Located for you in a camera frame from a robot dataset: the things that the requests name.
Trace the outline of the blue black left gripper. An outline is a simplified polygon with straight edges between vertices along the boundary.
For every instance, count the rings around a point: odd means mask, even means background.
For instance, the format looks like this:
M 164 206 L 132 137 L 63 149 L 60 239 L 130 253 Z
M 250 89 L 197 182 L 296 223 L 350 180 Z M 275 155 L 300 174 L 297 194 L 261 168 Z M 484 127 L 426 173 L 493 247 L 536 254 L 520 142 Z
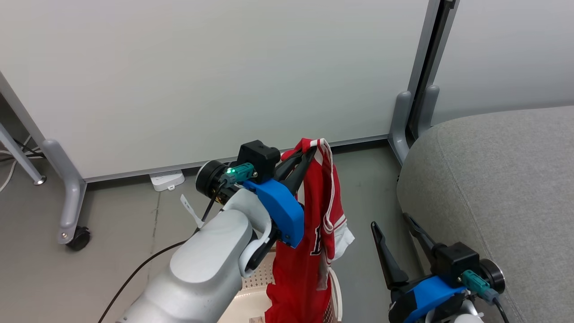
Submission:
M 256 194 L 281 232 L 281 241 L 291 248 L 296 248 L 304 237 L 304 210 L 294 196 L 304 181 L 316 151 L 310 149 L 304 153 L 298 149 L 279 163 L 274 179 L 263 183 L 244 182 L 244 188 Z

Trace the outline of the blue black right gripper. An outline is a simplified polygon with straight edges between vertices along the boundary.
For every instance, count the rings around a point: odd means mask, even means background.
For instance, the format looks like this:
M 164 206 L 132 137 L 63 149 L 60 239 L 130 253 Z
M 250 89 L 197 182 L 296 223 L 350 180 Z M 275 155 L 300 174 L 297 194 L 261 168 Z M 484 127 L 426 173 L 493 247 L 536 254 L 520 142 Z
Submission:
M 408 213 L 402 213 L 410 235 L 420 244 L 429 262 L 436 260 L 437 243 Z M 400 269 L 394 256 L 386 245 L 385 235 L 379 225 L 373 221 L 371 232 L 375 241 L 385 284 L 390 290 L 390 323 L 431 323 L 453 320 L 461 312 L 463 301 L 467 298 L 465 286 L 452 288 L 438 276 L 427 276 L 414 282 Z

